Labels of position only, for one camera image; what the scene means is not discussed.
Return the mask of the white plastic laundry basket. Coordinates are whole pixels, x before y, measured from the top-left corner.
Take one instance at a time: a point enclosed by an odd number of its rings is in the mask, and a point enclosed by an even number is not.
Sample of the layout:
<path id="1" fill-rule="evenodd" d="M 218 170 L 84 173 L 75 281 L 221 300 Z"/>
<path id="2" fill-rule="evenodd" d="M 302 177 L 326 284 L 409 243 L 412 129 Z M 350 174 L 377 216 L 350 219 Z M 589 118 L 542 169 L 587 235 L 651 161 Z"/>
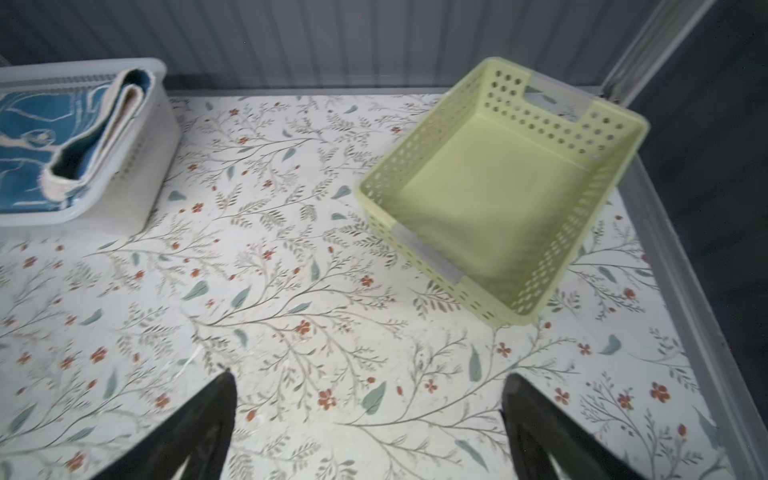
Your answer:
<path id="1" fill-rule="evenodd" d="M 167 67 L 161 60 L 128 58 L 4 67 L 1 95 L 96 86 L 135 68 L 153 73 L 155 86 L 87 189 L 64 210 L 1 212 L 2 235 L 57 230 L 128 235 L 144 228 L 181 137 L 163 86 Z"/>

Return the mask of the green plastic towel basket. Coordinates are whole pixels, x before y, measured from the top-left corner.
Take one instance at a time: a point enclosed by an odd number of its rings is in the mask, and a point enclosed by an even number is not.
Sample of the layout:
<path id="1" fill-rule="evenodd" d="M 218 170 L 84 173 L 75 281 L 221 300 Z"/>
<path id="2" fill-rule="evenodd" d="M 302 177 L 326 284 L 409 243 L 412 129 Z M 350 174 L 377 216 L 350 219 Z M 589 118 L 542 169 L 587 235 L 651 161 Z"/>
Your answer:
<path id="1" fill-rule="evenodd" d="M 534 322 L 650 129 L 489 57 L 360 181 L 371 228 L 486 324 Z"/>

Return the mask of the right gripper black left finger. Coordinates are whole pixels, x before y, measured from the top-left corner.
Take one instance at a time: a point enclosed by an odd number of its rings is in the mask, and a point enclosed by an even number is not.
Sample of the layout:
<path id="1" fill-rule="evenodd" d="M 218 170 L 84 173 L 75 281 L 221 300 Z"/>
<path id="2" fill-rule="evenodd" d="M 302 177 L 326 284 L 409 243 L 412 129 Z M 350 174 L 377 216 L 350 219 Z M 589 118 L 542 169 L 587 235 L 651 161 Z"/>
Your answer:
<path id="1" fill-rule="evenodd" d="M 218 479 L 235 426 L 237 387 L 226 370 L 97 479 Z"/>

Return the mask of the blue white towel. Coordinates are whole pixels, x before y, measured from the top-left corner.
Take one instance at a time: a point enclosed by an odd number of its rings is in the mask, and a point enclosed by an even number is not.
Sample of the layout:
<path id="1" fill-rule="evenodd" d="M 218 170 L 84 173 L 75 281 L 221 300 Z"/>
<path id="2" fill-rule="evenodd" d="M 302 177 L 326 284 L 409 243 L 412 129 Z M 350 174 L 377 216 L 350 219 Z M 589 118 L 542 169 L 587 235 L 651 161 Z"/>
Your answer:
<path id="1" fill-rule="evenodd" d="M 87 189 L 155 86 L 148 70 L 110 82 L 1 95 L 1 212 L 69 208 Z"/>

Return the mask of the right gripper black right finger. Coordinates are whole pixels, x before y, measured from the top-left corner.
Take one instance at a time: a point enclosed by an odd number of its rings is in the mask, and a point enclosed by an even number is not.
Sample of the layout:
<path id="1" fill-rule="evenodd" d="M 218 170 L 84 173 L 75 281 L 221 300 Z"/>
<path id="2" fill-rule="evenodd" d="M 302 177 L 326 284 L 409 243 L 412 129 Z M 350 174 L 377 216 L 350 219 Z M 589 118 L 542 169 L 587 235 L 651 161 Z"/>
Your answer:
<path id="1" fill-rule="evenodd" d="M 628 464 L 595 440 L 525 377 L 509 375 L 501 416 L 519 479 L 639 479 Z"/>

